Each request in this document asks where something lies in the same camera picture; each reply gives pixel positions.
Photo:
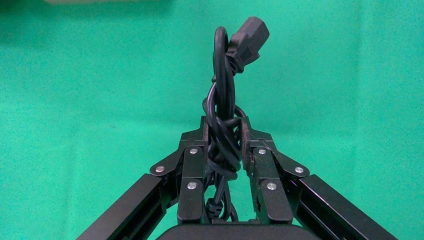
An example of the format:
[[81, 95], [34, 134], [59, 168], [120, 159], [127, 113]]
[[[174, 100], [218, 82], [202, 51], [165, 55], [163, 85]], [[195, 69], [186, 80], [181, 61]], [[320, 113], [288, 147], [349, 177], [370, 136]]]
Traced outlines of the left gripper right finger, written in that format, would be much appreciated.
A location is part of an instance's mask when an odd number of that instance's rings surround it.
[[256, 218], [281, 240], [392, 240], [394, 236], [319, 176], [277, 150], [269, 133], [240, 124]]

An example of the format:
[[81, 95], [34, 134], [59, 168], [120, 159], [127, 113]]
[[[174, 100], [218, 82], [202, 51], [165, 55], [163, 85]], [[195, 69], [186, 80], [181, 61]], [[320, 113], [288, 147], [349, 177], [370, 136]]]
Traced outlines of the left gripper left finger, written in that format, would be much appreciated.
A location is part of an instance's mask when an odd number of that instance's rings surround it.
[[198, 129], [182, 133], [176, 151], [154, 164], [78, 239], [146, 240], [177, 203], [179, 223], [203, 223], [208, 137], [202, 116]]

